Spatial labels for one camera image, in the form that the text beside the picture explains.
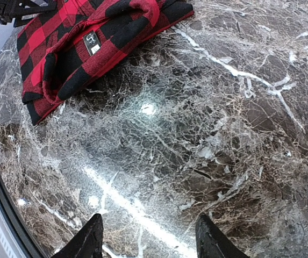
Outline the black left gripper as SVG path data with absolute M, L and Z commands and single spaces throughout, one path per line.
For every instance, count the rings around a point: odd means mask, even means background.
M 24 16 L 53 11 L 56 9 L 56 6 L 56 1 L 0 1 L 0 24 L 7 25 L 12 23 L 14 17 L 22 19 Z

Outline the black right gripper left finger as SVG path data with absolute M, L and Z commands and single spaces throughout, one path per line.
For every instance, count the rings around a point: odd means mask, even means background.
M 52 258 L 103 257 L 103 219 L 94 214 L 78 233 Z

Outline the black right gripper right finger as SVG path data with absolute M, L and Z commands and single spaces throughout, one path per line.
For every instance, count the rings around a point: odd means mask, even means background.
M 201 213 L 195 225 L 197 256 L 201 258 L 248 258 L 212 222 Z

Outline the red black plaid shirt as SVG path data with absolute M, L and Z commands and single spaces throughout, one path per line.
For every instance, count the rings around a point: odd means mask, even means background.
M 185 1 L 58 1 L 18 34 L 22 102 L 33 125 L 137 46 L 194 13 Z

